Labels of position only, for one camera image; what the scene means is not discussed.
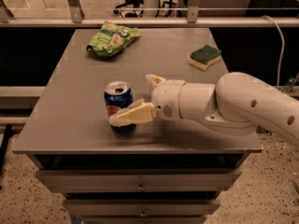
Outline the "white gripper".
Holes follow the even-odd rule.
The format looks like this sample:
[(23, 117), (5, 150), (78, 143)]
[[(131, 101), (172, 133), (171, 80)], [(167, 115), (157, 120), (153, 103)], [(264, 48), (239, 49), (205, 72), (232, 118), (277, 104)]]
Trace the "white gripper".
[(151, 93), (151, 102), (138, 99), (128, 107), (121, 108), (109, 117), (112, 126), (122, 127), (153, 121), (157, 114), (164, 120), (179, 120), (179, 95), (185, 85), (184, 80), (167, 80), (153, 74), (146, 74)]

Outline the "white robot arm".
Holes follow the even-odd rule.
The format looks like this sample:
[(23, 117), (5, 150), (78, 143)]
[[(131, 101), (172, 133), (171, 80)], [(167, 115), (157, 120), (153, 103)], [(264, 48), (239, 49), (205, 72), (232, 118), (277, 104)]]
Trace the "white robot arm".
[(233, 72), (217, 83), (188, 83), (146, 75), (151, 101), (139, 99), (110, 116), (113, 126), (194, 120), (210, 130), (247, 135), (258, 127), (299, 148), (299, 101), (248, 74)]

